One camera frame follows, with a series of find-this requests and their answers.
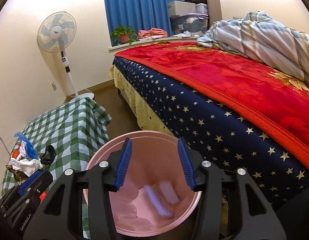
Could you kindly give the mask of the white paper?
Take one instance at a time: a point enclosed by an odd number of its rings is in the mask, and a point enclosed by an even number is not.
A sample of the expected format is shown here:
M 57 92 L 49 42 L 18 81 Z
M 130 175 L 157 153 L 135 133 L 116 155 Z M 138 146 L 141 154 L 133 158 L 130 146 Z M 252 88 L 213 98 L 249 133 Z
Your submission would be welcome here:
M 25 142 L 22 141 L 19 143 L 25 146 Z M 14 170 L 24 172 L 28 177 L 30 177 L 37 170 L 43 168 L 43 164 L 41 163 L 41 159 L 39 157 L 31 160 L 28 157 L 26 159 L 16 160 L 10 156 L 8 165 L 12 165 Z

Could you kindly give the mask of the blue plastic bag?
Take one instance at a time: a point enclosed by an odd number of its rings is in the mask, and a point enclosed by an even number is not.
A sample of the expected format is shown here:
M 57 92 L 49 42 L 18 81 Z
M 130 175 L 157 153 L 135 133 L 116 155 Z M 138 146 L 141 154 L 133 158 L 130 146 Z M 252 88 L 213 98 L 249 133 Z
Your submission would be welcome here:
M 21 142 L 22 141 L 25 142 L 25 150 L 26 150 L 26 153 L 27 153 L 27 157 L 30 160 L 31 159 L 37 159 L 37 152 L 33 148 L 32 143 L 27 139 L 27 137 L 23 133 L 18 132 L 14 135 L 14 137 L 18 137 Z

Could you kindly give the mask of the orange plastic bag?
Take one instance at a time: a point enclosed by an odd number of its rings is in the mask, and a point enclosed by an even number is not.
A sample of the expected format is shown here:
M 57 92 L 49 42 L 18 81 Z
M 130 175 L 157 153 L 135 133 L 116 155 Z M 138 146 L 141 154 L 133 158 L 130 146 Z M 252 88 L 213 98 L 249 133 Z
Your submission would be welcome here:
M 18 148 L 11 154 L 11 157 L 16 160 L 22 160 L 27 158 L 25 146 L 21 143 L 18 144 Z

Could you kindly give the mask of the small white foam net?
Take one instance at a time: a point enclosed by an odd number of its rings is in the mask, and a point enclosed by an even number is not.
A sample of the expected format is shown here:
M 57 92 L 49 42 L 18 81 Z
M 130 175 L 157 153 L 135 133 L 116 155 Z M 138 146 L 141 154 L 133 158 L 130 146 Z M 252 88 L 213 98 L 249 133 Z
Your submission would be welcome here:
M 169 181 L 161 181 L 159 187 L 163 196 L 169 204 L 177 204 L 180 202 L 173 185 Z

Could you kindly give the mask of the red plastic bag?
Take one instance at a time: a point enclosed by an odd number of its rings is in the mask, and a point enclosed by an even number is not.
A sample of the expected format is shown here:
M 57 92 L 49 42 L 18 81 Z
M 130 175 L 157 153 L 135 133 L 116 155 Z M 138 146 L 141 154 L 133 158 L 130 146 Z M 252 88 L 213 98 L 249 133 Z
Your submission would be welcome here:
M 41 202 L 44 200 L 44 198 L 46 197 L 46 195 L 47 195 L 47 192 L 46 191 L 44 191 L 41 195 L 40 195 L 40 200 L 41 200 Z

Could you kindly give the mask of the pink trash bin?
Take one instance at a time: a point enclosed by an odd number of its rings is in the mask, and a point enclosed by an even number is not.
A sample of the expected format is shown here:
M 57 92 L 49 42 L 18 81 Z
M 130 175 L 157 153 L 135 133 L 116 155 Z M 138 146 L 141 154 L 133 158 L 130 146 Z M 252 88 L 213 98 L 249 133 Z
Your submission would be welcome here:
M 201 196 L 186 184 L 176 137 L 156 131 L 120 135 L 95 152 L 87 169 L 120 150 L 126 138 L 132 141 L 126 178 L 118 192 L 109 194 L 117 233 L 152 237 L 173 230 L 193 213 Z

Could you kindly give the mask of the yellow bed skirt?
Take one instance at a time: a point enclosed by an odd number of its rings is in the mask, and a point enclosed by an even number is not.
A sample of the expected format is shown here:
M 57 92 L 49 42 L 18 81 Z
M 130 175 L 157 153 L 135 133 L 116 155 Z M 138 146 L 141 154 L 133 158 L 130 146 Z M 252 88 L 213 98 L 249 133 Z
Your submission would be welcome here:
M 115 87 L 128 103 L 130 109 L 137 118 L 138 126 L 142 130 L 158 131 L 168 135 L 173 135 L 114 64 L 111 66 L 109 74 L 114 78 Z

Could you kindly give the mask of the navy star bedsheet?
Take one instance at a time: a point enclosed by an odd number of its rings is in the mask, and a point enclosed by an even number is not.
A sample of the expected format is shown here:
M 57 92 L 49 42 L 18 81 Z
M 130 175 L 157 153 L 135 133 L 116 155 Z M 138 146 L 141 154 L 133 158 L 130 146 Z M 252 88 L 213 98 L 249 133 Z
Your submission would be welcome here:
M 158 82 L 119 70 L 175 137 L 229 171 L 244 168 L 270 203 L 286 202 L 309 187 L 309 170 L 261 129 L 230 108 L 157 74 Z

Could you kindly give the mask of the green checkered tablecloth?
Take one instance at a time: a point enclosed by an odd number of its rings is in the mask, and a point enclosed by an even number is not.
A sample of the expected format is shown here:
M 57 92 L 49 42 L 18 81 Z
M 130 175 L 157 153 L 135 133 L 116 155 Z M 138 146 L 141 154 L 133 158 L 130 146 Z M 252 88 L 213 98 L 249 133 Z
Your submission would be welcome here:
M 111 121 L 94 100 L 76 99 L 34 118 L 22 133 L 38 156 L 49 145 L 55 149 L 54 161 L 43 169 L 56 181 L 69 168 L 76 172 L 87 168 L 95 152 L 109 141 L 106 126 Z

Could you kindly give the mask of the red floral blanket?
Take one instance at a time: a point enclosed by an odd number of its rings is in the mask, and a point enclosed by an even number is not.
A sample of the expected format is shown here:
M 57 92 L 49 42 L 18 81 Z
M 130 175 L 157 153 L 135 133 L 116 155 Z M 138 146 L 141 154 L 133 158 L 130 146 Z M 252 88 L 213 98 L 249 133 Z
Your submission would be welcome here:
M 114 55 L 114 70 L 128 64 L 140 83 L 156 83 L 163 74 L 230 108 L 309 170 L 309 86 L 303 81 L 195 42 L 156 42 Z

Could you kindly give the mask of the pink folded clothes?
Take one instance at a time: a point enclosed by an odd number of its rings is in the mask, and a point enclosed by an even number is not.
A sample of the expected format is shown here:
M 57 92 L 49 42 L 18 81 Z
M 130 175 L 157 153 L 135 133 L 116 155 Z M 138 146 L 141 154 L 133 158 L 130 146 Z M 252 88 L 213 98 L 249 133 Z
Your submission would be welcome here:
M 139 39 L 149 39 L 149 38 L 166 38 L 168 33 L 159 28 L 151 28 L 150 30 L 140 30 L 138 31 Z

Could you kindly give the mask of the potted green plant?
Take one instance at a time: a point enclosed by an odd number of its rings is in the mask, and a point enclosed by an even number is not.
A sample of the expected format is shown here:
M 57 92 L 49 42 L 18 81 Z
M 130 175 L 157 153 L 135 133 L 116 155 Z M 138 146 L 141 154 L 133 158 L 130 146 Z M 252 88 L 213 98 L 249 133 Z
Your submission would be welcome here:
M 137 34 L 132 26 L 119 25 L 112 31 L 110 38 L 114 44 L 132 43 L 137 40 Z

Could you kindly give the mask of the plaid blue grey duvet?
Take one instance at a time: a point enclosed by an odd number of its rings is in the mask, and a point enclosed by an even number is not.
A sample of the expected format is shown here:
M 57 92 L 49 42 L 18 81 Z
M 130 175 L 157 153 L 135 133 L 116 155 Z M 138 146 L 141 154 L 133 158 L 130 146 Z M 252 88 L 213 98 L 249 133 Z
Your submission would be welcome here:
M 265 12 L 216 21 L 197 44 L 264 63 L 309 85 L 309 34 L 288 28 Z

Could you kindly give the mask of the grey cardboard box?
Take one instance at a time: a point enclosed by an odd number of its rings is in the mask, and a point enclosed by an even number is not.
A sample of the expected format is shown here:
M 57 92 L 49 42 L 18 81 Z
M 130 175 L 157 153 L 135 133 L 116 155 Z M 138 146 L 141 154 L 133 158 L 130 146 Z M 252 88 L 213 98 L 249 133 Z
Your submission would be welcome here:
M 177 17 L 185 14 L 196 13 L 196 6 L 194 3 L 183 2 L 183 1 L 172 1 L 168 3 L 169 17 Z

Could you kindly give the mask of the small clear storage box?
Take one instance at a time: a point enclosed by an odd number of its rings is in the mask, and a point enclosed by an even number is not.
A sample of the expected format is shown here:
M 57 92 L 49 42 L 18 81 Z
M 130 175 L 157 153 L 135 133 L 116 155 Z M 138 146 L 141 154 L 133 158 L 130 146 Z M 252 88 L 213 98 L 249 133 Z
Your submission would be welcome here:
M 205 3 L 199 3 L 195 5 L 197 14 L 208 14 L 208 6 Z

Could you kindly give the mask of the blue curtain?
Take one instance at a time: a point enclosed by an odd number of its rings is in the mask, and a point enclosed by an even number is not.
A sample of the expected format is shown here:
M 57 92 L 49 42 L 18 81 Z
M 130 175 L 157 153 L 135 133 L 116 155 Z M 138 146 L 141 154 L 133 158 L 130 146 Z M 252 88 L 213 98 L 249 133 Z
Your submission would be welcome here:
M 174 33 L 168 3 L 179 0 L 105 0 L 109 32 L 120 25 L 131 26 L 136 32 L 159 28 Z

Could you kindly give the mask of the white standing fan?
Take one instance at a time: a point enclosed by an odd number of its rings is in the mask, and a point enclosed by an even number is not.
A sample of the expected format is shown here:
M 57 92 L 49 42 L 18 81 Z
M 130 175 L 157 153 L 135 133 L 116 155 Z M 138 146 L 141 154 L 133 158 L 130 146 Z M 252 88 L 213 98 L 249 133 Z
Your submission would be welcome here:
M 71 14 L 66 11 L 59 11 L 49 15 L 40 25 L 37 34 L 39 48 L 47 53 L 59 53 L 61 63 L 69 77 L 70 84 L 74 91 L 74 98 L 89 98 L 93 100 L 95 94 L 87 92 L 79 94 L 75 88 L 71 75 L 69 61 L 65 49 L 71 44 L 76 35 L 76 21 Z

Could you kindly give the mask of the white wall outlet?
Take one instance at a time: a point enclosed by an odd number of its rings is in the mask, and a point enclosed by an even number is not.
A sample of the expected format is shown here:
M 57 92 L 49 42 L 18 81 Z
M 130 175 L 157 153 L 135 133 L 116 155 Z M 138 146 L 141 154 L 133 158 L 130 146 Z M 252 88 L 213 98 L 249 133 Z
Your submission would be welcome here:
M 56 91 L 56 90 L 57 90 L 57 88 L 56 88 L 56 83 L 53 82 L 51 85 L 52 85 L 53 90 Z

